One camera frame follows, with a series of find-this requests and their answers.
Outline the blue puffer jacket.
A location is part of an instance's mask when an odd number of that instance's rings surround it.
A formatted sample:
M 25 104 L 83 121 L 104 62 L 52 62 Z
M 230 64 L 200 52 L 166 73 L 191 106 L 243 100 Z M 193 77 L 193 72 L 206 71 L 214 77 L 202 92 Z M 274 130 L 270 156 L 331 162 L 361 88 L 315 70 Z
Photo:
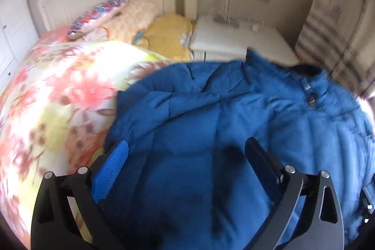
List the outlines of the blue puffer jacket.
M 125 249 L 243 249 L 272 202 L 245 157 L 255 138 L 298 171 L 330 173 L 345 241 L 374 175 L 372 124 L 354 95 L 317 67 L 178 63 L 121 91 L 105 139 L 129 155 L 100 203 Z

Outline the floral quilt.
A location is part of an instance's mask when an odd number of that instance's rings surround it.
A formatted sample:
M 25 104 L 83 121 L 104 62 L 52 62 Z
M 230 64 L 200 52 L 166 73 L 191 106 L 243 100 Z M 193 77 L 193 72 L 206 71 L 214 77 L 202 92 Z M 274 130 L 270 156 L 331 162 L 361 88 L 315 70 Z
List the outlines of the floral quilt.
M 119 41 L 35 45 L 1 94 L 1 214 L 30 247 L 43 175 L 69 175 L 102 153 L 116 96 L 171 64 Z

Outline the striped cartoon curtain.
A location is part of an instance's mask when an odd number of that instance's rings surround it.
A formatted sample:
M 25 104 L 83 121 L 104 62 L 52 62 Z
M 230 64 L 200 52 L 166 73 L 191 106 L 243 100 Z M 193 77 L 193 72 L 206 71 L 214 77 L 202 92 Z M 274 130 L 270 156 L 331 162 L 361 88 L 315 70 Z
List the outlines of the striped cartoon curtain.
M 313 0 L 294 49 L 346 89 L 374 97 L 374 0 Z

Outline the pink pillow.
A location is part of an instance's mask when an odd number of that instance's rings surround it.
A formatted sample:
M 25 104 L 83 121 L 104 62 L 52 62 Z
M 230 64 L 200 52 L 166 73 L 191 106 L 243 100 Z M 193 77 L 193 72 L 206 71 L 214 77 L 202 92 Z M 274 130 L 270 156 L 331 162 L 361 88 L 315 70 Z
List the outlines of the pink pillow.
M 69 30 L 70 30 L 70 25 L 63 25 L 51 31 L 47 31 L 40 36 L 36 44 L 52 45 L 52 44 L 58 44 L 58 43 L 63 43 L 63 42 L 69 42 L 70 41 L 70 38 L 68 36 Z

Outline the white wardrobe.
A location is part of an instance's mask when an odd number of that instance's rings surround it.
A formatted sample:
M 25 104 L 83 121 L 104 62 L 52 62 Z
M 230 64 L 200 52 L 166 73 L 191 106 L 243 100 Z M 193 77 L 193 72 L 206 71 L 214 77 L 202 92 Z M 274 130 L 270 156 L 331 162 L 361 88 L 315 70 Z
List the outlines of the white wardrobe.
M 1 0 L 1 90 L 39 39 L 28 0 Z

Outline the peach checkered pillow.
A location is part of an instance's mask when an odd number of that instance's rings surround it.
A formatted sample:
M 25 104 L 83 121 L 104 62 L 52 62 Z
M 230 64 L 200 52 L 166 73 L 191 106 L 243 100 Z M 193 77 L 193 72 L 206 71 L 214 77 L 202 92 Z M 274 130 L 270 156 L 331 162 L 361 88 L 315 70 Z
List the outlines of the peach checkered pillow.
M 160 9 L 149 1 L 130 1 L 116 16 L 78 41 L 122 41 L 130 44 L 137 33 L 147 29 L 160 16 Z

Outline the colourful patterned pillow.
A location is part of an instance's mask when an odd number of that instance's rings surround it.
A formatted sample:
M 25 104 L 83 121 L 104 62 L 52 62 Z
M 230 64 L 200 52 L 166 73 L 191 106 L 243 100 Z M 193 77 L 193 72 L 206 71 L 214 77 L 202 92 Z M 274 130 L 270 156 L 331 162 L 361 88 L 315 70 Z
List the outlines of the colourful patterned pillow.
M 96 4 L 74 20 L 68 30 L 68 38 L 76 40 L 90 33 L 116 16 L 127 4 L 127 0 L 107 0 Z

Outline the white bedside table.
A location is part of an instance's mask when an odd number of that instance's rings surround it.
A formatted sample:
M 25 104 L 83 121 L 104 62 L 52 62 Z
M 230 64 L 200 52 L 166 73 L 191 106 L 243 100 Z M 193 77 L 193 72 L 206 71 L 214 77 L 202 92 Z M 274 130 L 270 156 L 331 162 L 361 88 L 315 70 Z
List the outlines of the white bedside table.
M 275 27 L 243 20 L 218 23 L 209 15 L 198 18 L 189 48 L 195 62 L 244 60 L 251 49 L 280 65 L 299 63 Z

